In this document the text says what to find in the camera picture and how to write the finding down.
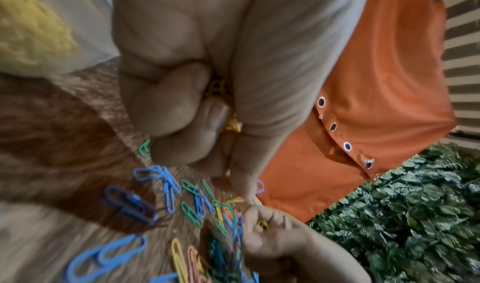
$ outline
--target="plastic bag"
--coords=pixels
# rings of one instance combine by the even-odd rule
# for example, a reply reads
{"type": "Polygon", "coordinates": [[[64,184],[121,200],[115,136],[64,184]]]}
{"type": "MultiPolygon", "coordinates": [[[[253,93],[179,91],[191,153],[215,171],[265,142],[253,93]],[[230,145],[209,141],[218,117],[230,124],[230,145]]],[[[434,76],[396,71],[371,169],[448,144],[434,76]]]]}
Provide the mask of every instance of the plastic bag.
{"type": "Polygon", "coordinates": [[[112,0],[24,1],[29,6],[37,2],[41,8],[29,7],[31,10],[21,10],[21,15],[12,14],[14,11],[10,9],[16,4],[12,0],[0,0],[0,52],[1,47],[7,46],[6,53],[17,56],[5,56],[4,48],[0,57],[1,72],[44,77],[81,70],[119,55],[111,37],[112,0]],[[52,18],[36,16],[45,12],[56,15],[54,26],[52,18]],[[10,42],[5,33],[12,37],[10,42]]]}

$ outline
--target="hand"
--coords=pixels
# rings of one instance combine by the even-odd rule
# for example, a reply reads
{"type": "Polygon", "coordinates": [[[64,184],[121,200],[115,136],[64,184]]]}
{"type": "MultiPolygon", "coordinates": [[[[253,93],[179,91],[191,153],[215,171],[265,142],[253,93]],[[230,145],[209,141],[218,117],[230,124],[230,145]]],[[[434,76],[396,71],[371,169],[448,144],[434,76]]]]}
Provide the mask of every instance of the hand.
{"type": "Polygon", "coordinates": [[[346,250],[285,212],[252,205],[243,220],[245,263],[261,283],[372,283],[346,250]]]}
{"type": "Polygon", "coordinates": [[[249,200],[285,138],[308,117],[366,0],[113,0],[120,93],[151,136],[153,161],[191,165],[249,200]],[[202,99],[227,78],[232,109],[202,99]],[[225,179],[229,170],[229,179],[225,179]]]}

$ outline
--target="wood grain surface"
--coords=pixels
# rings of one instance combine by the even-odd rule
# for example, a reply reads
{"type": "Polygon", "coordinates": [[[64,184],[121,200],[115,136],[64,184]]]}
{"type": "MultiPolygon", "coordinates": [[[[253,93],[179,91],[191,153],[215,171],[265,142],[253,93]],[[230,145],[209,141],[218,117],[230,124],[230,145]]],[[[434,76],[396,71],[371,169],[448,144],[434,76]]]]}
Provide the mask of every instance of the wood grain surface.
{"type": "MultiPolygon", "coordinates": [[[[176,195],[168,215],[160,180],[131,181],[134,169],[152,163],[138,154],[147,138],[123,108],[117,65],[47,79],[0,75],[0,283],[62,282],[75,256],[133,233],[145,233],[146,250],[94,282],[147,283],[173,271],[173,238],[184,252],[198,245],[200,229],[180,208],[182,201],[194,206],[190,193],[176,195]],[[102,202],[115,184],[155,205],[156,224],[102,202]]],[[[187,167],[170,172],[201,185],[187,167]]]]}

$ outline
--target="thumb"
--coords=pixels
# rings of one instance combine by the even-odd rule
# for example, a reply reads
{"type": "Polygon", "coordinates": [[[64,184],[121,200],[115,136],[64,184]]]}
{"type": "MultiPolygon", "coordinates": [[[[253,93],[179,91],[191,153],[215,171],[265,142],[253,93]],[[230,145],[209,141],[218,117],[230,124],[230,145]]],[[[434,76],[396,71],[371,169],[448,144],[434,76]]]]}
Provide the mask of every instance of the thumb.
{"type": "Polygon", "coordinates": [[[305,231],[300,228],[253,231],[243,236],[245,251],[259,258],[295,257],[304,252],[306,243],[305,231]]]}

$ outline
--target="orange fabric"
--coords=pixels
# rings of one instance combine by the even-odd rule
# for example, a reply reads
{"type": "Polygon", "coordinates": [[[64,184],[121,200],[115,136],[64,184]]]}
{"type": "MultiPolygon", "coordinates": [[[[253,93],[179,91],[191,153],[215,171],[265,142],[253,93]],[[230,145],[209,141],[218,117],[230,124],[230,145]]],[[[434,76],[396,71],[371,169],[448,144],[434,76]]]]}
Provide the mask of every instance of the orange fabric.
{"type": "Polygon", "coordinates": [[[455,127],[441,61],[445,19],[441,2],[367,0],[318,95],[323,107],[315,103],[260,177],[263,204],[306,222],[455,127]]]}

